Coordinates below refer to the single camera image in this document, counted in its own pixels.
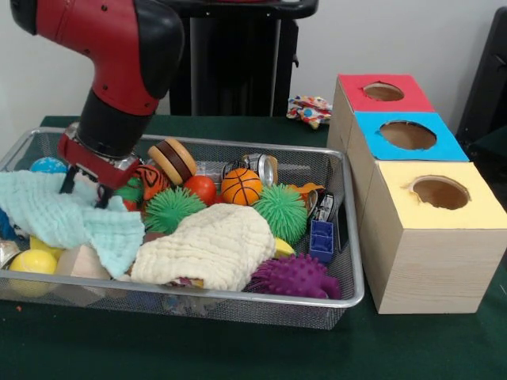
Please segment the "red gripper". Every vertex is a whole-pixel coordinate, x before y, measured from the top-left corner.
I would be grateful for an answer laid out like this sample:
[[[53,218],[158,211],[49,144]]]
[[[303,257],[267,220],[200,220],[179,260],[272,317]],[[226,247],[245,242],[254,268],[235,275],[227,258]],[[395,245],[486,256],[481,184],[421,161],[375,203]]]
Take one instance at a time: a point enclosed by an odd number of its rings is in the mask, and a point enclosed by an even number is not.
[[[74,191],[74,179],[78,171],[91,176],[97,186],[96,208],[105,209],[114,195],[113,189],[127,184],[141,161],[135,154],[123,159],[107,158],[84,147],[73,135],[62,134],[58,143],[59,155],[71,166],[59,190],[60,194]]]

